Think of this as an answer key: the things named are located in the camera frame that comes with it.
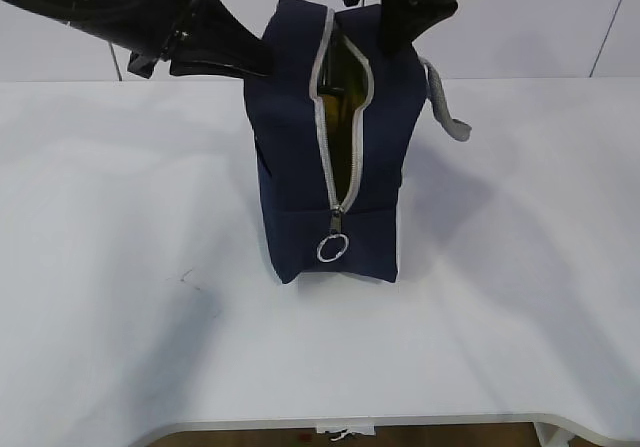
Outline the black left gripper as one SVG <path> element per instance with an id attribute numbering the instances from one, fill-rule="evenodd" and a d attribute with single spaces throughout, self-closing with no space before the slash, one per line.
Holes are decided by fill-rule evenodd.
<path id="1" fill-rule="evenodd" d="M 127 17 L 127 70 L 150 76 L 172 54 L 172 76 L 267 77 L 270 47 L 246 29 L 221 0 L 137 0 Z"/>

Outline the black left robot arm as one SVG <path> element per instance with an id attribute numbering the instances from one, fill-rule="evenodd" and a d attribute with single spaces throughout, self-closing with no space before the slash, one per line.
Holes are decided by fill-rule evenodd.
<path id="1" fill-rule="evenodd" d="M 173 76 L 268 76 L 270 48 L 221 0 L 2 0 L 129 50 L 127 69 L 148 79 L 158 62 Z"/>

